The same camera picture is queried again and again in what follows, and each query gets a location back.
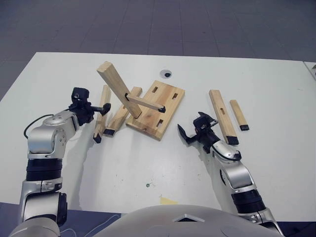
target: white table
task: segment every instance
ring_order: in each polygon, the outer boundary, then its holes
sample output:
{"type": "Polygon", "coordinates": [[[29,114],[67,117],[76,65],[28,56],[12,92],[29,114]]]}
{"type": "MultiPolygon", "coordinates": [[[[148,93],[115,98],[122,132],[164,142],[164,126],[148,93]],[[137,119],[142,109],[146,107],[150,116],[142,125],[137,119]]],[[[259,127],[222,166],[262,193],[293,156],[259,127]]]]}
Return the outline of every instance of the white table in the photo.
{"type": "MultiPolygon", "coordinates": [[[[62,191],[70,209],[128,213],[159,205],[160,197],[220,208],[204,155],[186,147],[176,124],[194,134],[203,111],[215,117],[209,89],[219,89],[238,135],[238,149],[266,206],[278,221],[316,221],[316,82],[298,61],[37,53],[0,103],[0,201],[18,203],[27,165],[24,128],[71,103],[73,87],[90,91],[98,105],[104,84],[96,68],[112,62],[129,88],[143,91],[155,79],[186,90],[159,142],[131,128],[92,140],[94,121],[67,144],[62,191]],[[169,69],[172,77],[160,78],[169,69]],[[229,105],[237,99],[250,130],[241,132],[229,105]]],[[[112,117],[120,102],[112,94],[112,117]]],[[[214,127],[222,138],[219,126],[214,127]]]]}

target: light wood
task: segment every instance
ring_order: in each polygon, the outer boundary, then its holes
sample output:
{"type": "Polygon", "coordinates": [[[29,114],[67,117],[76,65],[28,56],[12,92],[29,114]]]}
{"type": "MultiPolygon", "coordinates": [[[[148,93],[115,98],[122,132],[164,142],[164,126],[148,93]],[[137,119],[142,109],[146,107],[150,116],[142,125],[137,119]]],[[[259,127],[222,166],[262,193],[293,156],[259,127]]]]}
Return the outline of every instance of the light wood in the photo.
{"type": "Polygon", "coordinates": [[[155,80],[144,99],[165,106],[166,112],[160,113],[150,108],[140,106],[143,111],[139,118],[130,116],[126,125],[137,129],[157,140],[161,140],[185,91],[183,89],[155,80]]]}
{"type": "MultiPolygon", "coordinates": [[[[140,87],[133,87],[130,92],[132,95],[139,96],[142,93],[142,88],[140,87]]],[[[125,105],[121,105],[119,110],[115,113],[114,117],[109,122],[108,126],[104,131],[105,136],[113,137],[115,132],[119,130],[119,128],[124,123],[129,111],[125,107],[125,105]]]]}
{"type": "MultiPolygon", "coordinates": [[[[100,107],[103,107],[104,104],[110,102],[110,97],[111,97],[111,90],[108,85],[103,86],[102,94],[101,94],[101,99],[100,99],[100,107]]],[[[94,128],[94,133],[93,133],[93,139],[95,141],[100,140],[99,138],[102,137],[102,134],[105,130],[105,121],[107,119],[107,115],[105,114],[102,116],[99,112],[97,115],[97,121],[95,123],[95,128],[94,128]]]]}
{"type": "Polygon", "coordinates": [[[221,96],[221,92],[219,90],[210,90],[209,96],[211,97],[215,114],[226,143],[230,145],[238,145],[238,138],[235,133],[232,121],[227,113],[224,101],[221,96]]]}
{"type": "Polygon", "coordinates": [[[248,123],[240,109],[240,106],[237,102],[237,100],[231,100],[229,102],[231,104],[231,107],[233,109],[233,112],[235,114],[235,117],[237,119],[237,122],[239,124],[239,127],[242,131],[246,131],[246,130],[249,130],[249,126],[248,126],[248,123]]]}
{"type": "Polygon", "coordinates": [[[142,111],[137,104],[129,102],[125,98],[125,94],[130,94],[130,92],[123,82],[122,78],[119,76],[113,64],[110,62],[105,62],[97,69],[97,72],[109,85],[109,87],[119,98],[119,100],[122,101],[127,110],[131,113],[131,115],[133,115],[134,118],[138,118],[142,111]]]}
{"type": "Polygon", "coordinates": [[[133,102],[133,103],[136,103],[136,104],[148,107],[148,108],[153,109],[153,110],[159,111],[159,110],[163,110],[163,108],[164,108],[164,105],[160,105],[160,104],[157,104],[157,103],[154,103],[154,102],[150,102],[148,100],[144,100],[144,98],[139,98],[139,97],[131,95],[131,94],[128,94],[126,97],[128,98],[128,100],[130,102],[133,102]]]}

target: gray tiled floor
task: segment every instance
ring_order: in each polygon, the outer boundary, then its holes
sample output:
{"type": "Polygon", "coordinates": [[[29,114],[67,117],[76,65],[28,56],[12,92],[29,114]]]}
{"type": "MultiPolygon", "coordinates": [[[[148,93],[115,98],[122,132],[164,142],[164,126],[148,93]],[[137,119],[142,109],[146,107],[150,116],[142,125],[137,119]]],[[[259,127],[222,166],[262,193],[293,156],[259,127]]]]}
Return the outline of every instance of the gray tiled floor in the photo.
{"type": "Polygon", "coordinates": [[[315,26],[316,0],[0,0],[0,99],[37,51],[316,62],[315,26]]]}

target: wooden block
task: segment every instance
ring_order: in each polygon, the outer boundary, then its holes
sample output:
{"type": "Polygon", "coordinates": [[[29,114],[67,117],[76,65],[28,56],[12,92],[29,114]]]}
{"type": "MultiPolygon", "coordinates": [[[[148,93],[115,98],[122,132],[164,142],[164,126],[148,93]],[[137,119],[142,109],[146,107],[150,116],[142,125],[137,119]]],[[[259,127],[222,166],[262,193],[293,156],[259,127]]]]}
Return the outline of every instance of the wooden block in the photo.
{"type": "Polygon", "coordinates": [[[231,100],[230,104],[231,104],[231,107],[233,109],[233,112],[235,114],[235,117],[237,119],[237,122],[239,124],[241,131],[249,130],[248,123],[245,117],[243,116],[243,113],[239,107],[239,104],[237,103],[237,100],[231,100]]]}
{"type": "Polygon", "coordinates": [[[209,96],[215,110],[218,123],[227,144],[238,145],[239,141],[235,133],[233,124],[227,113],[224,101],[219,90],[210,90],[209,96]]]}
{"type": "MultiPolygon", "coordinates": [[[[132,95],[139,96],[142,93],[142,88],[133,87],[130,93],[132,95]]],[[[129,114],[129,111],[127,110],[125,105],[121,105],[119,110],[115,113],[114,117],[111,119],[110,123],[106,127],[104,131],[104,135],[113,137],[115,132],[118,131],[119,128],[122,126],[128,114],[129,114]]]]}
{"type": "Polygon", "coordinates": [[[105,62],[97,69],[97,72],[106,82],[106,84],[109,85],[119,100],[122,101],[130,114],[133,115],[134,118],[138,118],[142,111],[137,104],[129,102],[125,98],[125,94],[130,94],[130,92],[113,64],[110,62],[105,62]]]}
{"type": "MultiPolygon", "coordinates": [[[[111,97],[111,90],[108,85],[103,86],[102,94],[101,94],[101,100],[100,100],[100,107],[103,107],[104,104],[110,102],[111,97]]],[[[97,121],[95,123],[94,133],[93,133],[93,139],[97,142],[101,142],[101,136],[105,130],[105,121],[107,119],[107,115],[105,114],[102,116],[100,113],[97,115],[97,121]]]]}
{"type": "Polygon", "coordinates": [[[165,110],[166,110],[164,105],[160,105],[160,104],[157,104],[157,103],[154,103],[154,102],[150,102],[148,100],[145,100],[144,98],[139,98],[139,97],[131,95],[131,94],[128,94],[126,97],[127,97],[127,99],[130,102],[133,102],[133,103],[136,103],[138,105],[142,105],[142,106],[148,107],[148,108],[153,109],[153,110],[157,110],[157,111],[159,111],[161,113],[164,113],[165,110]]]}
{"type": "Polygon", "coordinates": [[[143,111],[142,114],[137,119],[130,116],[126,121],[126,125],[160,141],[184,94],[183,89],[155,80],[145,94],[144,99],[164,105],[166,112],[163,114],[140,106],[143,111]]]}

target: black end cap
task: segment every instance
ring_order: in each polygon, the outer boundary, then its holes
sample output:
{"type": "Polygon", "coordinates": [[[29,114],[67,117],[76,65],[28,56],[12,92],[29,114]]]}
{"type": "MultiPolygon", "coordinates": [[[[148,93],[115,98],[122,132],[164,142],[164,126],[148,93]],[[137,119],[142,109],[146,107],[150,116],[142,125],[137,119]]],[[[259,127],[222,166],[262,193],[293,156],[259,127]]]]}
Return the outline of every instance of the black end cap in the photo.
{"type": "Polygon", "coordinates": [[[114,133],[115,133],[115,130],[113,129],[105,129],[103,134],[105,136],[113,137],[114,133]]]}
{"type": "Polygon", "coordinates": [[[158,111],[159,111],[160,113],[165,113],[165,112],[166,112],[166,107],[165,107],[165,106],[163,106],[163,108],[158,109],[158,111]]]}
{"type": "Polygon", "coordinates": [[[93,140],[94,140],[96,143],[100,143],[100,142],[101,142],[101,136],[99,135],[99,133],[96,135],[96,137],[93,137],[93,140]]]}
{"type": "Polygon", "coordinates": [[[238,145],[239,141],[237,137],[226,136],[229,145],[238,145]]]}
{"type": "Polygon", "coordinates": [[[241,131],[249,130],[249,126],[247,124],[246,125],[240,125],[239,127],[240,127],[241,131]]]}

